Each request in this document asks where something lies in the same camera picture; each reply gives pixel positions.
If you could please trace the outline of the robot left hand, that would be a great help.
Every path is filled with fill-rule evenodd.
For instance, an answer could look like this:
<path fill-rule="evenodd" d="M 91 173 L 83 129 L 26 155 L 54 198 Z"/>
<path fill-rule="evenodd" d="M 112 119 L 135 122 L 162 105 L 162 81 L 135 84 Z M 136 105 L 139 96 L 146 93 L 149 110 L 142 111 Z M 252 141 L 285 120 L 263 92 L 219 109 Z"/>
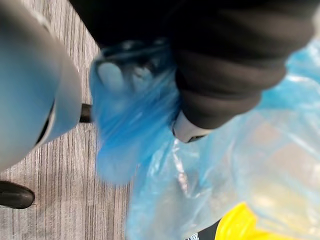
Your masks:
<path fill-rule="evenodd" d="M 174 135 L 188 143 L 246 113 L 314 34 L 317 0 L 73 0 L 100 48 L 170 42 L 182 98 Z"/>

